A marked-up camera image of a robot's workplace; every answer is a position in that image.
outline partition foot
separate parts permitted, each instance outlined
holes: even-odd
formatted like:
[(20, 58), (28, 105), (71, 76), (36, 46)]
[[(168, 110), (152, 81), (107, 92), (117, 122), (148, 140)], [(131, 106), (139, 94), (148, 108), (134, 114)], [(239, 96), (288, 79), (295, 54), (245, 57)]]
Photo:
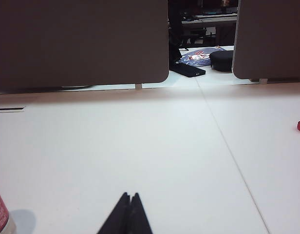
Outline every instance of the partition foot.
[(135, 84), (135, 89), (136, 90), (141, 90), (142, 89), (142, 84)]
[(259, 84), (267, 84), (268, 83), (268, 79), (267, 78), (261, 78), (259, 79)]

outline red bottle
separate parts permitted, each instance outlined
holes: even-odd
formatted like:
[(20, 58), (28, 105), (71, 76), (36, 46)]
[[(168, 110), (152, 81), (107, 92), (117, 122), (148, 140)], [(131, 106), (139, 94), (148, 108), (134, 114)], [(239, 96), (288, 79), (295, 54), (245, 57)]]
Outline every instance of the red bottle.
[(0, 234), (14, 234), (16, 226), (0, 196)]

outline office furniture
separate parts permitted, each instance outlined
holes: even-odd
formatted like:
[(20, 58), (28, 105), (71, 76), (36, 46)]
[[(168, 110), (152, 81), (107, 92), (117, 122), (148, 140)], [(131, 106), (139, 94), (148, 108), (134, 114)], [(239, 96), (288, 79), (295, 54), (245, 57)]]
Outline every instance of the office furniture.
[(215, 45), (233, 45), (236, 32), (237, 14), (223, 16), (197, 16), (198, 20), (183, 22), (185, 30), (216, 27)]
[(166, 20), (161, 0), (0, 0), (0, 90), (161, 82)]
[(203, 69), (139, 91), (0, 95), (25, 106), (0, 114), (19, 234), (95, 233), (123, 191), (140, 193), (153, 233), (300, 234), (300, 83)]
[(155, 234), (267, 233), (196, 81), (13, 97), (32, 99), (0, 114), (0, 192), (22, 233), (96, 233), (123, 191)]
[[(259, 10), (257, 17), (254, 8)], [(297, 34), (288, 37), (287, 30)], [(300, 78), (300, 0), (241, 1), (236, 35), (233, 71), (237, 77)]]

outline gray partition panel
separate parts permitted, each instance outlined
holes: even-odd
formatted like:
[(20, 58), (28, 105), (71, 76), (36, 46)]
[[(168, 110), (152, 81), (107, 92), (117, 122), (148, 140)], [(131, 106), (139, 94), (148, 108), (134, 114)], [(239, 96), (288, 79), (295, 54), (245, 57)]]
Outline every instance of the gray partition panel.
[(300, 78), (300, 0), (240, 0), (233, 73)]
[(165, 0), (0, 0), (0, 90), (162, 82)]

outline desk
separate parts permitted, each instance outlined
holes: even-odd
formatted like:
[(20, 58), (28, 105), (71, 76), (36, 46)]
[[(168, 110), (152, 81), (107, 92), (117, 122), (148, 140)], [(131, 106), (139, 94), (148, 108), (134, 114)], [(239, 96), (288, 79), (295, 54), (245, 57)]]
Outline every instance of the desk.
[(214, 17), (214, 18), (201, 18), (194, 21), (183, 22), (184, 28), (207, 28), (217, 26), (234, 25), (237, 23), (237, 16), (229, 17)]
[(184, 30), (216, 27), (216, 44), (233, 45), (236, 32), (237, 14), (225, 17), (207, 17), (198, 20), (182, 22)]
[(124, 191), (154, 234), (267, 234), (197, 83), (14, 97), (32, 101), (0, 114), (18, 234), (94, 234)]
[(300, 83), (202, 86), (272, 234), (300, 234)]

